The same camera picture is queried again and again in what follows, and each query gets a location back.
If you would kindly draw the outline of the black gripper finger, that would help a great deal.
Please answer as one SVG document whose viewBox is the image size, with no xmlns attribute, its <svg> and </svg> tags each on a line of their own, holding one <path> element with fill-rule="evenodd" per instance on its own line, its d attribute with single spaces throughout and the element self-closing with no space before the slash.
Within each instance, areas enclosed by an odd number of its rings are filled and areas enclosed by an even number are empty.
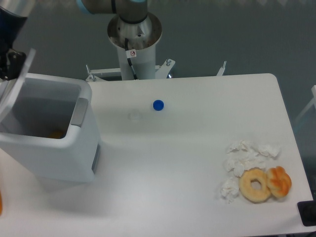
<svg viewBox="0 0 316 237">
<path fill-rule="evenodd" d="M 0 55 L 0 78 L 2 80 L 17 79 L 21 73 L 26 54 L 24 52 L 9 50 Z"/>
</svg>

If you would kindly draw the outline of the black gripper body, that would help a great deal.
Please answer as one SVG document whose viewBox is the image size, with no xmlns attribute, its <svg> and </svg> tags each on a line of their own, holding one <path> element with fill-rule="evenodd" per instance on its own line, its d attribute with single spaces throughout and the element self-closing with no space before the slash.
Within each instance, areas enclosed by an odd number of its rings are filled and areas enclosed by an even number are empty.
<svg viewBox="0 0 316 237">
<path fill-rule="evenodd" d="M 27 17 L 18 16 L 0 7 L 0 70 L 7 71 L 7 57 Z"/>
</svg>

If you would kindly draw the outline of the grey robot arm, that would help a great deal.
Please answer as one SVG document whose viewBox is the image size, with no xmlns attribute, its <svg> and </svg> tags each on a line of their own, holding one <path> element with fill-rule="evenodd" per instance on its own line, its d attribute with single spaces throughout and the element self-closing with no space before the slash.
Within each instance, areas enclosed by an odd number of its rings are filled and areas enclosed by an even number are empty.
<svg viewBox="0 0 316 237">
<path fill-rule="evenodd" d="M 143 22 L 148 15 L 146 0 L 78 0 L 81 11 L 90 14 L 118 14 L 128 24 Z M 0 2 L 0 79 L 20 76 L 26 54 L 15 51 L 13 43 L 36 5 L 35 0 Z"/>
</svg>

